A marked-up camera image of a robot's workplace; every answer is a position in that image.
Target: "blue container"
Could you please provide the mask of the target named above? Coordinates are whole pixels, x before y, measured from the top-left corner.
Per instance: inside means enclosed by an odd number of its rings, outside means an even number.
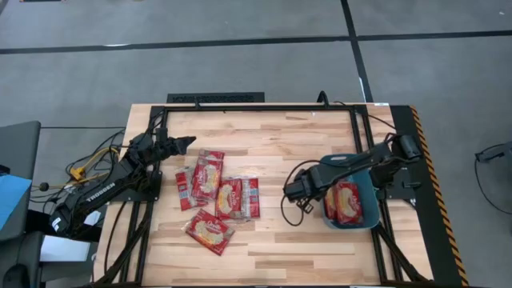
[[[344,160],[353,157],[354,154],[335,154],[329,155],[322,158],[322,162],[329,164],[338,164],[340,160]],[[338,221],[330,220],[326,216],[326,206],[324,205],[324,199],[321,200],[323,220],[332,229],[361,229],[361,228],[373,228],[377,225],[380,218],[378,211],[377,197],[375,196],[376,189],[371,183],[370,174],[368,169],[361,170],[356,174],[353,174],[347,179],[350,182],[354,182],[358,185],[359,200],[361,201],[362,208],[362,223],[346,225],[340,224]]]

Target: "concrete floor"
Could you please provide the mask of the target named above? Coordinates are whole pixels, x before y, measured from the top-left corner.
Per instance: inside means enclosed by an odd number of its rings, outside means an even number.
[[[506,0],[349,3],[358,34],[512,29]],[[336,0],[10,0],[0,27],[0,49],[347,35]],[[510,286],[510,216],[480,195],[473,160],[512,140],[512,37],[360,45],[374,100],[418,108],[470,284]],[[264,91],[268,102],[311,102],[320,90],[363,101],[348,42],[0,55],[1,126],[124,126],[131,103],[167,93]],[[34,181],[66,180],[64,165],[113,132],[43,129]],[[480,166],[485,190],[506,210],[510,165]]]

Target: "wooden tabletop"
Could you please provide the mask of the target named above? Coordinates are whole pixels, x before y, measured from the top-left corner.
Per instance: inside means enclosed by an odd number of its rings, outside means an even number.
[[[132,105],[124,144],[146,130],[151,106]],[[393,124],[388,106],[368,105],[368,111]],[[358,123],[366,149],[361,119]],[[376,143],[392,131],[373,119],[370,124]],[[167,126],[169,136],[196,136],[197,140],[187,156],[162,162],[164,179],[154,204],[144,286],[379,283],[368,230],[330,229],[317,203],[298,227],[288,225],[279,209],[282,185],[297,164],[327,154],[355,153],[348,112],[172,112]],[[261,218],[230,224],[236,232],[220,257],[181,230],[198,209],[181,211],[174,173],[179,167],[193,166],[201,148],[226,152],[222,176],[259,178]],[[401,200],[388,204],[396,243],[421,274],[432,278],[416,212]],[[120,206],[111,203],[106,213],[94,264],[96,279],[103,275],[106,244]],[[131,206],[126,204],[114,231],[108,266],[125,245]],[[213,213],[213,203],[206,210]],[[285,213],[292,222],[298,220],[298,208],[288,201]],[[392,279],[389,251],[384,243],[382,247]],[[129,280],[134,279],[137,256],[138,246],[132,253]]]

